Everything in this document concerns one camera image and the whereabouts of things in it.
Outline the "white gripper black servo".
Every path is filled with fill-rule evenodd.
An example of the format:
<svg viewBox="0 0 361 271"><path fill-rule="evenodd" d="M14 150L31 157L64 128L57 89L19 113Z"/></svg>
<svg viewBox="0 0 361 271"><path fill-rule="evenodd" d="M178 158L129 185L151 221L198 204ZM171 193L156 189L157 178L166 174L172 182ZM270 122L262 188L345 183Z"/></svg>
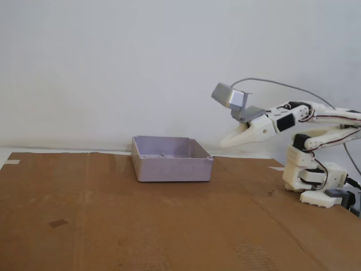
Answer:
<svg viewBox="0 0 361 271"><path fill-rule="evenodd" d="M252 120L249 129L239 125L221 140L223 148L245 145L252 142L263 142L289 128L295 126L297 117L290 111L268 112Z"/></svg>

